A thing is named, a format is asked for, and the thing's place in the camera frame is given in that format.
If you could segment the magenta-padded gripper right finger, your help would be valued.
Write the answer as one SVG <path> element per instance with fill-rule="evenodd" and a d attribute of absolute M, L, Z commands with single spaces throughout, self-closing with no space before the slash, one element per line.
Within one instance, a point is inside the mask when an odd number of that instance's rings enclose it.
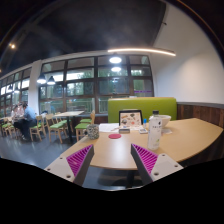
<path fill-rule="evenodd" d="M 167 154 L 162 153 L 157 155 L 136 144 L 131 145 L 131 155 L 144 185 L 182 169 L 182 166 Z"/>

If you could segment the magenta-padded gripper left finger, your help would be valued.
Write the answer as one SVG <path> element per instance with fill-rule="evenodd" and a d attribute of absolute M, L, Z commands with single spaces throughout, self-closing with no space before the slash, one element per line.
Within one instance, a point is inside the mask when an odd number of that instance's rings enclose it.
<path fill-rule="evenodd" d="M 82 186 L 93 156 L 94 146 L 88 145 L 68 157 L 58 157 L 45 170 Z"/>

